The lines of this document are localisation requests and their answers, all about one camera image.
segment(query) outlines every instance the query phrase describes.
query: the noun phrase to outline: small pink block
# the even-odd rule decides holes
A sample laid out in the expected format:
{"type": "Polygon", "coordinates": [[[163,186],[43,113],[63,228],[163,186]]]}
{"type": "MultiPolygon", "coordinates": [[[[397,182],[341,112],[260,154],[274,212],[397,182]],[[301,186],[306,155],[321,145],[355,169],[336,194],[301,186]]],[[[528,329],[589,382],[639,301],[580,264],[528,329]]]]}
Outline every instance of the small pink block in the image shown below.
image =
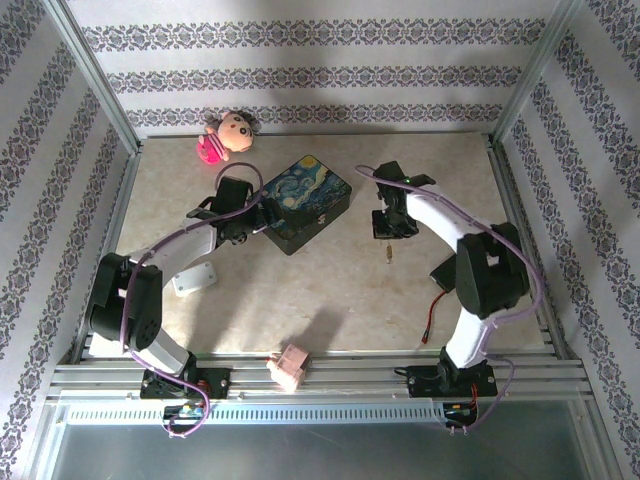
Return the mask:
{"type": "Polygon", "coordinates": [[[271,370],[274,382],[284,387],[287,392],[293,393],[304,380],[308,363],[307,352],[295,345],[289,345],[279,359],[272,357],[267,362],[267,368],[271,370]]]}

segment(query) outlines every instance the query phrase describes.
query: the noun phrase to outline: starry night tin box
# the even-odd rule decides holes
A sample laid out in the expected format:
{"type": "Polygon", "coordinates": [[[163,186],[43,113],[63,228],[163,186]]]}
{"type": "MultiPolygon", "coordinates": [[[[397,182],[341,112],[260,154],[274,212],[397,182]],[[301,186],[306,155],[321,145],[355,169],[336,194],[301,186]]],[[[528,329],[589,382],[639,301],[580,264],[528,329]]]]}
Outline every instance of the starry night tin box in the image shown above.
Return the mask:
{"type": "Polygon", "coordinates": [[[278,202],[283,217],[265,234],[292,255],[349,208],[351,186],[307,155],[267,183],[263,194],[278,202]]]}

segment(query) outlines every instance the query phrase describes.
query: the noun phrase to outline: white wall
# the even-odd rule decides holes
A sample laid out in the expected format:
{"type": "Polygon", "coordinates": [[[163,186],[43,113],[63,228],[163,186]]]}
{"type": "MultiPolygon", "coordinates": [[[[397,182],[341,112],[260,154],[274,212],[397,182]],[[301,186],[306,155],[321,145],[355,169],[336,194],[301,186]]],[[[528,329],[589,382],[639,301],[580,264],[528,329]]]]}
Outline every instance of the white wall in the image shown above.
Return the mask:
{"type": "Polygon", "coordinates": [[[585,2],[505,142],[555,309],[640,477],[640,12],[585,2]]]}
{"type": "Polygon", "coordinates": [[[128,154],[42,6],[0,3],[0,479],[22,478],[128,154]]]}
{"type": "Polygon", "coordinates": [[[141,136],[489,132],[557,0],[69,0],[141,136]]]}

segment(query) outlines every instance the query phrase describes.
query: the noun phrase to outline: marble-pattern surface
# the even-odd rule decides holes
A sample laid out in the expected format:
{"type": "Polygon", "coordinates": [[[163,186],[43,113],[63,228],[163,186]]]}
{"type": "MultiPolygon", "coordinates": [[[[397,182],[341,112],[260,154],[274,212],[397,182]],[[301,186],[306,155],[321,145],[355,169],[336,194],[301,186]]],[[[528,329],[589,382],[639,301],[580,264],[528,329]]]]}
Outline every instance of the marble-pattern surface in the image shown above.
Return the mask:
{"type": "MultiPolygon", "coordinates": [[[[119,253],[167,234],[206,196],[224,166],[205,165],[194,138],[145,143],[128,206],[119,253]]],[[[431,338],[422,346],[427,311],[439,288],[429,278],[451,253],[426,227],[411,239],[373,239],[371,210],[380,208],[376,186],[354,172],[356,164],[398,160],[408,175],[426,173],[452,198],[491,222],[505,220],[479,134],[390,134],[258,137],[231,161],[256,165],[270,180],[304,155],[314,155],[353,187],[350,208],[291,257],[264,235],[240,246],[224,244],[211,260],[217,284],[186,298],[164,291],[163,327],[195,353],[270,352],[293,340],[319,351],[439,350],[460,311],[455,294],[435,311],[431,338]]],[[[255,180],[245,167],[231,175],[255,180]]],[[[100,342],[94,340],[93,353],[100,342]]],[[[542,346],[534,317],[500,329],[493,350],[542,346]]]]}

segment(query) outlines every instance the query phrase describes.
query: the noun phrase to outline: floral border stripe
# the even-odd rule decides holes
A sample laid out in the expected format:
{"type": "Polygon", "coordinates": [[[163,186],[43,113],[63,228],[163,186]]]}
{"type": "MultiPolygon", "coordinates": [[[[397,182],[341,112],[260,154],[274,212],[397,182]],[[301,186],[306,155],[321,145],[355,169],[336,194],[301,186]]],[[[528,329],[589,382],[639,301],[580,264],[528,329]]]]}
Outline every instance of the floral border stripe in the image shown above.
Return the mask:
{"type": "Polygon", "coordinates": [[[128,110],[134,127],[204,125],[207,117],[219,118],[225,110],[250,113],[260,124],[273,123],[393,123],[393,122],[494,122],[497,104],[377,104],[294,105],[228,108],[165,108],[128,110]]]}
{"type": "Polygon", "coordinates": [[[0,222],[9,209],[11,197],[22,181],[26,167],[31,163],[35,147],[40,143],[44,128],[49,124],[69,78],[76,66],[71,52],[64,44],[56,49],[38,87],[29,99],[23,116],[13,129],[13,135],[2,150],[0,160],[0,222]]]}
{"type": "Polygon", "coordinates": [[[600,257],[600,264],[606,269],[611,290],[616,294],[618,306],[623,311],[622,316],[628,322],[627,328],[631,336],[638,340],[636,348],[640,348],[640,287],[634,283],[636,277],[630,273],[629,260],[624,256],[623,249],[618,246],[618,236],[609,223],[609,217],[598,198],[589,172],[544,81],[540,81],[531,92],[531,100],[558,156],[573,198],[578,203],[578,210],[582,213],[582,220],[591,236],[596,255],[600,257]]]}
{"type": "Polygon", "coordinates": [[[582,335],[587,341],[602,388],[608,396],[607,404],[618,424],[618,434],[626,445],[626,454],[631,457],[634,474],[640,476],[640,426],[637,415],[632,412],[633,401],[626,392],[627,385],[620,379],[621,370],[615,361],[611,342],[603,332],[600,314],[594,307],[591,291],[585,282],[581,265],[576,260],[573,244],[560,216],[560,208],[553,198],[538,152],[521,117],[514,124],[511,133],[555,249],[556,261],[578,315],[582,335]]]}
{"type": "Polygon", "coordinates": [[[22,49],[33,36],[46,11],[38,0],[15,0],[0,21],[0,85],[11,73],[22,49]]]}
{"type": "Polygon", "coordinates": [[[62,144],[53,170],[42,191],[33,220],[27,227],[25,242],[18,248],[13,270],[9,272],[6,286],[0,297],[0,360],[11,341],[11,331],[20,317],[25,295],[31,288],[31,279],[40,264],[44,247],[49,241],[54,222],[62,206],[76,165],[85,146],[91,127],[100,110],[100,103],[91,89],[84,95],[73,119],[71,129],[62,144]]]}
{"type": "Polygon", "coordinates": [[[589,8],[598,17],[609,38],[640,81],[640,13],[630,0],[589,0],[589,8]]]}
{"type": "MultiPolygon", "coordinates": [[[[11,466],[15,462],[16,454],[22,446],[25,424],[33,413],[33,404],[36,400],[35,394],[42,386],[44,367],[49,361],[50,349],[58,333],[58,325],[66,307],[71,284],[78,269],[80,257],[98,209],[99,199],[119,144],[118,134],[113,126],[110,126],[100,147],[100,154],[82,197],[80,208],[76,213],[66,249],[62,254],[62,260],[54,276],[54,283],[51,285],[51,293],[47,298],[46,307],[42,311],[42,318],[38,322],[34,343],[29,348],[28,358],[24,363],[24,371],[18,381],[18,390],[14,393],[15,401],[11,404],[7,413],[9,421],[2,426],[0,477],[5,475],[2,478],[11,477],[11,466]]],[[[114,208],[115,201],[111,207],[112,212],[114,208]]],[[[102,243],[104,243],[108,230],[109,224],[104,230],[102,243]]]]}
{"type": "Polygon", "coordinates": [[[82,29],[94,52],[306,45],[533,45],[542,18],[346,19],[106,25],[82,29]]]}
{"type": "Polygon", "coordinates": [[[618,175],[620,184],[631,206],[640,218],[640,150],[629,135],[629,129],[620,120],[616,107],[605,93],[604,85],[589,65],[575,36],[568,32],[556,50],[556,59],[562,66],[573,90],[589,117],[593,131],[618,175]]]}
{"type": "Polygon", "coordinates": [[[107,75],[122,93],[346,87],[513,87],[522,69],[499,66],[301,67],[121,72],[107,75]]]}

